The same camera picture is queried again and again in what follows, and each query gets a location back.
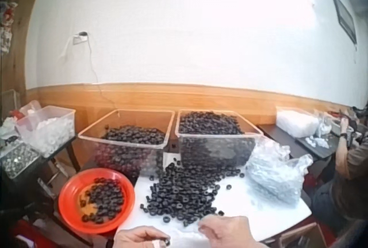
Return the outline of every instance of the framed picture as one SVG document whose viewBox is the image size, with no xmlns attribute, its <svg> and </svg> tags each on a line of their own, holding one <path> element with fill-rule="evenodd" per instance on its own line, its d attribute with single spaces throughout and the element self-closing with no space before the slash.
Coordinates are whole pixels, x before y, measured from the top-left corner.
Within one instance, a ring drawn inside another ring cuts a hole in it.
<svg viewBox="0 0 368 248">
<path fill-rule="evenodd" d="M 354 20 L 351 14 L 340 0 L 333 0 L 333 2 L 336 7 L 336 12 L 338 13 L 339 24 L 345 30 L 346 34 L 348 34 L 351 41 L 356 45 L 357 35 L 355 34 Z"/>
</svg>

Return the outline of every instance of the wall socket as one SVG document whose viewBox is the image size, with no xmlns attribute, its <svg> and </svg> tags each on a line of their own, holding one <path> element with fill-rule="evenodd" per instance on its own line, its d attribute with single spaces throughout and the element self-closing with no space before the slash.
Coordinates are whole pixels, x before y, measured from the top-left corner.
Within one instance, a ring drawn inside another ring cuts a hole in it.
<svg viewBox="0 0 368 248">
<path fill-rule="evenodd" d="M 87 32 L 79 32 L 73 36 L 73 45 L 78 45 L 80 43 L 84 43 L 88 41 L 88 33 Z"/>
</svg>

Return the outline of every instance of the white tabletop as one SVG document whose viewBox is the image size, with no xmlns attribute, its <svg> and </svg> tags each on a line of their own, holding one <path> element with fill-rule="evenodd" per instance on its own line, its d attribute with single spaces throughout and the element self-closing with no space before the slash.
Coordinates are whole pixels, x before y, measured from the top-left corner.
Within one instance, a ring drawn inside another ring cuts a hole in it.
<svg viewBox="0 0 368 248">
<path fill-rule="evenodd" d="M 180 158 L 179 154 L 166 153 L 164 155 L 164 166 L 173 161 L 173 158 Z M 182 238 L 183 235 L 190 236 L 202 242 L 204 239 L 198 233 L 196 223 L 184 228 L 182 222 L 171 219 L 169 224 L 163 222 L 162 216 L 150 216 L 140 209 L 140 204 L 147 206 L 146 196 L 151 196 L 150 186 L 158 181 L 150 181 L 147 177 L 139 177 L 136 186 L 136 202 L 129 218 L 119 226 L 118 230 L 131 229 L 138 226 L 154 226 L 169 234 L 172 238 Z M 300 221 L 307 218 L 311 211 L 302 199 L 296 206 L 282 205 L 274 201 L 262 198 L 255 193 L 253 183 L 248 178 L 227 177 L 219 183 L 221 189 L 213 202 L 213 207 L 222 210 L 225 216 L 248 216 L 250 220 L 251 232 L 257 241 L 270 238 L 293 227 Z M 227 185 L 232 185 L 231 190 L 226 190 Z M 186 244 L 175 247 L 187 247 Z M 201 243 L 198 247 L 209 247 L 207 243 Z"/>
</svg>

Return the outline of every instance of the hand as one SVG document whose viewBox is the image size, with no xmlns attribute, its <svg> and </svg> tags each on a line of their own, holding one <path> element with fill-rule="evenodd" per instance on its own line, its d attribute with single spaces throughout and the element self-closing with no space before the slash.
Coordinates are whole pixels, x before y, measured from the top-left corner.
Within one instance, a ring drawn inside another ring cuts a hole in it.
<svg viewBox="0 0 368 248">
<path fill-rule="evenodd" d="M 248 218 L 207 216 L 199 222 L 199 231 L 209 239 L 212 248 L 264 247 L 257 243 L 250 231 Z"/>
<path fill-rule="evenodd" d="M 349 127 L 349 120 L 346 117 L 341 118 L 340 127 L 341 133 L 347 132 L 347 128 Z"/>
<path fill-rule="evenodd" d="M 161 239 L 160 247 L 166 247 L 162 240 L 170 237 L 154 227 L 142 226 L 131 230 L 121 230 L 114 238 L 113 248 L 155 248 L 152 241 Z"/>
</svg>

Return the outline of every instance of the orange plate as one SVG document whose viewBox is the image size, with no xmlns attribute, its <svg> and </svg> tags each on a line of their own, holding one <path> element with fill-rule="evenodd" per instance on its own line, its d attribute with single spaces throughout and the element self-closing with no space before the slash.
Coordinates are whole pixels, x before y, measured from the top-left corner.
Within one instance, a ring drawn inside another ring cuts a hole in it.
<svg viewBox="0 0 368 248">
<path fill-rule="evenodd" d="M 118 179 L 124 195 L 124 204 L 121 212 L 113 220 L 103 224 L 82 222 L 83 213 L 78 206 L 78 196 L 82 189 L 93 184 L 93 180 L 97 177 Z M 132 212 L 134 202 L 134 187 L 124 175 L 111 169 L 88 169 L 73 176 L 63 186 L 59 196 L 59 210 L 65 222 L 73 229 L 86 234 L 102 234 L 120 226 Z"/>
</svg>

